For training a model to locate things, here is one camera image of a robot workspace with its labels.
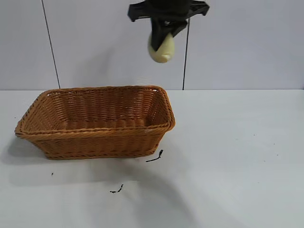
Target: brown wicker basket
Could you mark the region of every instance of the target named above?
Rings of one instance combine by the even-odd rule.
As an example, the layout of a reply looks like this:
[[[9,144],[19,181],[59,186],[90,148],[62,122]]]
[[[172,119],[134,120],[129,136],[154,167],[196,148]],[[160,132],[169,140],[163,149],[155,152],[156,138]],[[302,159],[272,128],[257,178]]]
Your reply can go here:
[[[164,89],[123,86],[43,92],[15,133],[49,159],[151,155],[175,120]]]

